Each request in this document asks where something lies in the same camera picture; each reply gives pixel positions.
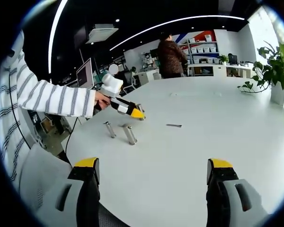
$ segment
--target air conditioner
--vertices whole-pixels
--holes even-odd
[[[113,33],[115,33],[118,28],[115,28],[110,25],[96,25],[93,30],[89,33],[89,40],[86,42],[87,44],[105,41],[110,37]]]

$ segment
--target ceiling light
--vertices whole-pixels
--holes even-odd
[[[48,44],[48,73],[52,72],[53,38],[55,36],[55,32],[56,32],[56,28],[57,28],[57,25],[58,25],[59,18],[61,16],[61,13],[62,13],[66,3],[67,3],[67,0],[62,0],[60,2],[60,5],[59,5],[57,12],[56,12],[56,15],[53,19],[53,25],[52,25],[52,29],[51,29],[51,34],[49,36],[49,44]]]
[[[188,20],[188,19],[195,19],[195,18],[204,18],[204,17],[224,17],[224,18],[231,18],[231,19],[238,19],[238,20],[245,20],[244,18],[241,18],[241,17],[233,17],[233,16],[227,16],[227,15],[203,15],[203,16],[193,16],[193,17],[185,17],[185,18],[180,18],[180,19],[176,19],[176,20],[171,20],[171,21],[168,21],[168,22],[165,22],[165,23],[162,23],[162,24],[159,24],[159,25],[156,25],[156,26],[153,26],[153,27],[150,27],[150,28],[147,28],[127,39],[125,39],[124,41],[122,41],[121,43],[117,44],[116,46],[114,46],[113,48],[110,49],[110,51],[112,51],[113,49],[115,49],[116,47],[120,46],[121,44],[127,42],[128,40],[136,37],[137,35],[140,35],[144,32],[147,32],[149,30],[152,30],[154,28],[157,28],[157,27],[160,27],[160,26],[163,26],[163,25],[167,25],[167,24],[170,24],[170,23],[173,23],[173,22],[177,22],[177,21],[181,21],[181,20]]]

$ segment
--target floor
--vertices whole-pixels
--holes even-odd
[[[70,134],[67,130],[65,130],[65,132],[60,135],[57,133],[56,127],[54,127],[48,134],[44,131],[39,131],[38,133],[43,139],[43,144],[46,146],[46,150],[55,156],[58,156],[58,154],[63,151],[61,142]]]

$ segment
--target desk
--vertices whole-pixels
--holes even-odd
[[[239,69],[239,75],[243,78],[250,78],[252,67],[239,66],[239,65],[219,65],[219,64],[189,64],[187,67],[187,74],[189,75],[189,69],[193,67],[212,67],[213,76],[224,78],[227,76],[227,68]]]
[[[284,198],[284,111],[269,102],[269,91],[240,93],[237,86],[244,81],[151,81],[125,97],[142,103],[145,121],[109,107],[72,134],[68,159],[73,165],[99,157],[100,202],[132,227],[206,226],[210,157],[232,163],[238,177],[255,187],[272,213]],[[106,121],[116,138],[109,137]],[[123,123],[132,125],[136,145],[127,143],[118,127]]]

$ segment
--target ceiling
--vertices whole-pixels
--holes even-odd
[[[179,19],[199,15],[229,15],[249,18],[258,8],[254,0],[152,0],[152,1],[113,1],[113,0],[68,0],[55,32],[52,53],[52,74],[48,75],[48,43],[53,18],[60,1],[49,6],[24,29],[26,61],[31,70],[40,79],[53,79],[58,83],[72,73],[74,67],[82,64],[79,51],[74,50],[73,36],[78,29],[86,25],[90,31],[94,24],[114,24],[119,30],[106,41],[81,47],[85,60],[95,57],[98,67],[112,63],[112,57],[119,57],[123,50],[159,38],[162,31],[172,34],[225,29],[239,31],[247,21],[226,18],[188,19],[160,26],[145,32],[120,45],[111,52],[110,48],[126,38],[149,27]]]

